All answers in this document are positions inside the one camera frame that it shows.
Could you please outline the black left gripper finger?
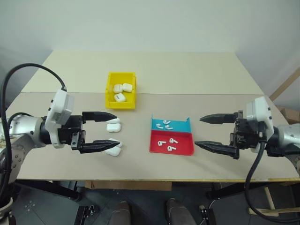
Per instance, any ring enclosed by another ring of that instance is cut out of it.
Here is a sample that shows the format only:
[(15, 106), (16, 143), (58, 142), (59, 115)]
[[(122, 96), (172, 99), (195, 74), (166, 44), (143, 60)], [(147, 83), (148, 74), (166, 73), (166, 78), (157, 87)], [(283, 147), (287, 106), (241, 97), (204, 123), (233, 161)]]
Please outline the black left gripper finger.
[(102, 151), (111, 149), (113, 147), (116, 147), (119, 144), (120, 144), (119, 141), (96, 140), (96, 141), (93, 141), (92, 143), (81, 144), (79, 147), (79, 152), (81, 154), (102, 152)]
[(82, 121), (105, 122), (116, 119), (117, 117), (108, 112), (82, 112)]

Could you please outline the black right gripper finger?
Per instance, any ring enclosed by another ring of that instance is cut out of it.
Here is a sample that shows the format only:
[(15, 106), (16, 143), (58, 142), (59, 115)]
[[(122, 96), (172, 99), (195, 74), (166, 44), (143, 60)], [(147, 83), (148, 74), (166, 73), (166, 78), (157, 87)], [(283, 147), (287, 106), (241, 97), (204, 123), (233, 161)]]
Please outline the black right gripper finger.
[(223, 123), (234, 123), (238, 113), (216, 113), (211, 115), (203, 116), (199, 121), (206, 122), (209, 124), (223, 124)]
[(212, 141), (197, 141), (195, 142), (195, 145), (212, 153), (227, 155), (233, 159), (239, 159), (239, 149), (234, 146), (223, 145), (220, 142)]

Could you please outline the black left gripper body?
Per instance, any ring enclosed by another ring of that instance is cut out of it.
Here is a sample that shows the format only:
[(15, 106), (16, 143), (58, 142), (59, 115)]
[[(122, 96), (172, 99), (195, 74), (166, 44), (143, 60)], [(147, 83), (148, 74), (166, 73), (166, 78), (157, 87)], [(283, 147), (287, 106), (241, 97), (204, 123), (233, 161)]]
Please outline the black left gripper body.
[(83, 130), (83, 117), (80, 115), (70, 116), (65, 125), (58, 129), (61, 144), (70, 145), (72, 150), (81, 150), (85, 144), (86, 132)]

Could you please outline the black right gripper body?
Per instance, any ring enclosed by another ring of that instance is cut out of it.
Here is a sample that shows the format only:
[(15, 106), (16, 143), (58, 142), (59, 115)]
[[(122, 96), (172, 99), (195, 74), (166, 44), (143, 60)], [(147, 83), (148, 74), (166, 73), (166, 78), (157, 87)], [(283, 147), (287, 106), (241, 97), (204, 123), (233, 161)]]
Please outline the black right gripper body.
[(230, 133), (230, 146), (240, 150), (255, 149), (260, 142), (266, 143), (266, 125), (264, 122), (248, 121), (243, 111), (235, 113), (234, 130)]

